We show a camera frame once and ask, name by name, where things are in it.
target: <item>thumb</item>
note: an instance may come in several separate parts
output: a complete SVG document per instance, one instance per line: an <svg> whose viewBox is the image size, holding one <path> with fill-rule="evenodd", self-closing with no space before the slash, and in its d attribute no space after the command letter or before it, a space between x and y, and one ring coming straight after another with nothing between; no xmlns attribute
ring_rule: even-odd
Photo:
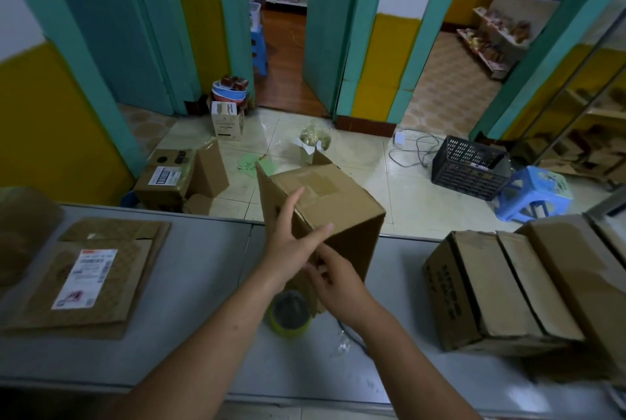
<svg viewBox="0 0 626 420"><path fill-rule="evenodd" d="M307 262L306 264L304 264L304 267L302 267L302 270L304 270L304 273L307 274L307 278L309 279L309 282L311 282L311 284L313 285L313 288L315 289L317 295L323 293L326 289L326 282L324 281L322 275L320 275L320 273L317 271L317 268Z"/></svg>
<svg viewBox="0 0 626 420"><path fill-rule="evenodd" d="M328 239L333 233L333 224L326 224L318 227L313 232L310 232L301 240L308 250L313 252L318 245Z"/></svg>

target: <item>green paper on floor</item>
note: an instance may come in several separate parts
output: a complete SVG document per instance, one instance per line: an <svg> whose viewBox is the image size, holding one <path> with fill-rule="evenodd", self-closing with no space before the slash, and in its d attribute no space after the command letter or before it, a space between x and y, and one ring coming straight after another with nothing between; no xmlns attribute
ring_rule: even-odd
<svg viewBox="0 0 626 420"><path fill-rule="evenodd" d="M254 164L257 161L261 165L261 168L266 175L273 175L274 171L276 171L276 164L273 161L271 161L269 158L266 158L265 156L259 156L256 153L247 153L243 155L241 158L239 158L239 161L237 162L237 167L239 168L239 171L241 171L243 174L248 175L250 178L256 178L257 170L254 167Z"/></svg>

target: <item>black plastic crate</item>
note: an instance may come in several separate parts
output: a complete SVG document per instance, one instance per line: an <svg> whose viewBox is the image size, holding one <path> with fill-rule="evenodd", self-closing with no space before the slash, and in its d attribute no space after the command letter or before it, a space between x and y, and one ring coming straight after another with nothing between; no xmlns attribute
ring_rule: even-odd
<svg viewBox="0 0 626 420"><path fill-rule="evenodd" d="M491 201L511 176L511 162L504 150L448 136L434 157L431 181Z"/></svg>

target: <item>plastic stool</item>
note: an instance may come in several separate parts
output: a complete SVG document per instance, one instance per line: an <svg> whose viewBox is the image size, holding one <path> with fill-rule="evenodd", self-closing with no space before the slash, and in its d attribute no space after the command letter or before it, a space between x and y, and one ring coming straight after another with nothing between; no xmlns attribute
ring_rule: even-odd
<svg viewBox="0 0 626 420"><path fill-rule="evenodd" d="M508 222L526 222L539 218L538 208L544 217L565 214L572 202L572 191L563 175L537 167L517 171L511 182L498 194L498 219Z"/></svg>
<svg viewBox="0 0 626 420"><path fill-rule="evenodd" d="M262 76L267 76L267 48L263 36L263 25L256 30L251 29L250 35L252 37L252 64L259 68Z"/></svg>

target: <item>patterned tile floor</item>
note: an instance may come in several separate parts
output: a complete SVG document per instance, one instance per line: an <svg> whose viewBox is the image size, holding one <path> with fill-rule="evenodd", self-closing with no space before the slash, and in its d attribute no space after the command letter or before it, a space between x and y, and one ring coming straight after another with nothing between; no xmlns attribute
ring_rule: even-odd
<svg viewBox="0 0 626 420"><path fill-rule="evenodd" d="M500 89L452 33L440 33L401 126L466 137Z"/></svg>
<svg viewBox="0 0 626 420"><path fill-rule="evenodd" d="M146 156L150 155L150 152L176 123L176 117L162 115L133 105L118 104L118 108Z"/></svg>

